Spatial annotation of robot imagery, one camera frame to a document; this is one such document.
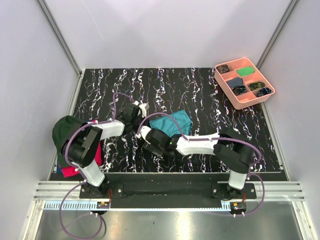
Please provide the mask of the teal cloth napkin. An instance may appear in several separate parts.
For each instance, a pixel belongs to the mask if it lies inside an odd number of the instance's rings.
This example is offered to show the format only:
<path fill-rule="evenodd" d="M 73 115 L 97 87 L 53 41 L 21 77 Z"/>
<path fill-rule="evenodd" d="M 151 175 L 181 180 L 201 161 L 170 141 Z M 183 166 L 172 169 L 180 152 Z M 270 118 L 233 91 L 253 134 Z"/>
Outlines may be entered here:
<path fill-rule="evenodd" d="M 170 116 L 173 119 L 175 119 L 175 121 L 178 123 L 183 134 L 186 136 L 189 136 L 191 133 L 193 123 L 190 117 L 188 116 L 188 114 L 186 113 L 186 111 L 179 110 L 177 112 L 170 114 Z M 155 120 L 150 120 L 149 125 L 152 129 L 160 130 L 165 134 L 167 134 L 169 137 L 181 134 L 175 122 L 168 116 L 162 116 Z"/>

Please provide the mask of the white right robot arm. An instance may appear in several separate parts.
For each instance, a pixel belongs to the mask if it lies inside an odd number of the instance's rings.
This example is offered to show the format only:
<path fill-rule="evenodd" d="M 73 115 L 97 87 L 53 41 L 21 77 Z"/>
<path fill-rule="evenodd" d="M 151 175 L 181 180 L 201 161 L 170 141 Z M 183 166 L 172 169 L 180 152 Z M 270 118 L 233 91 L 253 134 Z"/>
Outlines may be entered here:
<path fill-rule="evenodd" d="M 143 126 L 140 130 L 146 149 L 159 157 L 177 158 L 188 155 L 216 156 L 229 169 L 228 195 L 239 198 L 245 192 L 245 182 L 253 163 L 262 154 L 257 147 L 233 130 L 225 130 L 210 135 L 189 136 L 175 134 L 168 136 L 161 130 Z"/>

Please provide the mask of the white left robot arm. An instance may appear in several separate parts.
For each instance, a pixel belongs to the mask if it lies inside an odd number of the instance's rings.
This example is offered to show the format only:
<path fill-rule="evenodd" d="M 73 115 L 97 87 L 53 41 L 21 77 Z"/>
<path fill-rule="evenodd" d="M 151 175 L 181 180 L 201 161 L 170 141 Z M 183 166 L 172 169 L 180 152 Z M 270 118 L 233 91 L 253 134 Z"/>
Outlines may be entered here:
<path fill-rule="evenodd" d="M 86 122 L 75 118 L 67 135 L 58 147 L 58 152 L 65 156 L 68 163 L 91 185 L 90 192 L 97 198 L 108 193 L 108 186 L 103 181 L 105 175 L 96 163 L 95 156 L 99 143 L 108 138 L 124 136 L 136 132 L 147 116 L 149 105 L 129 104 L 114 120 Z"/>

